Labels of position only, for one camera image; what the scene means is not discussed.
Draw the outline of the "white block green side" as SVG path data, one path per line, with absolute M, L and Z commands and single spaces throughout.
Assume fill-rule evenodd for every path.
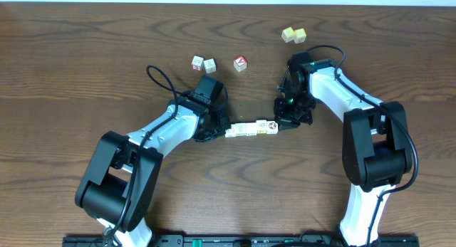
M 257 123 L 248 122 L 246 124 L 246 136 L 255 136 L 257 135 Z

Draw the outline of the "white block cat drawing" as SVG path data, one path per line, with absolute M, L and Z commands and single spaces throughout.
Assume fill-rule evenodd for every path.
M 226 130 L 225 137 L 236 137 L 235 126 L 231 125 L 231 127 Z

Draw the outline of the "white block brown circle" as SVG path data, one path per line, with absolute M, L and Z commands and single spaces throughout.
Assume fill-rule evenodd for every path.
M 267 121 L 266 133 L 268 135 L 275 135 L 279 131 L 279 126 L 275 121 Z

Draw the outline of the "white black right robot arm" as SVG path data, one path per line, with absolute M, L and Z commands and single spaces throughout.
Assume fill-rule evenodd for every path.
M 378 224 L 386 200 L 412 169 L 413 151 L 404 107 L 372 98 L 326 59 L 289 60 L 280 98 L 274 101 L 279 130 L 313 122 L 318 102 L 343 123 L 342 163 L 351 183 L 338 225 L 344 246 L 378 246 Z

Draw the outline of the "white block blue side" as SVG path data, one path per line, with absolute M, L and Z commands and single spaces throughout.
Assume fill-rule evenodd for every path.
M 246 123 L 236 123 L 234 125 L 234 133 L 236 137 L 246 136 L 247 135 L 247 124 Z

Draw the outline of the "white block yellow side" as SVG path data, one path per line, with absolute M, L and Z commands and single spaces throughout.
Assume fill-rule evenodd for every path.
M 267 131 L 268 131 L 267 121 L 266 120 L 257 120 L 256 121 L 256 133 L 258 135 L 266 134 Z

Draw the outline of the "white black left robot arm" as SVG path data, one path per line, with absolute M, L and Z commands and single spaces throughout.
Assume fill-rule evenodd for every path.
M 75 203 L 104 230 L 104 246 L 148 246 L 145 214 L 162 160 L 182 142 L 206 142 L 230 127 L 226 103 L 179 96 L 149 125 L 127 135 L 106 132 L 76 191 Z

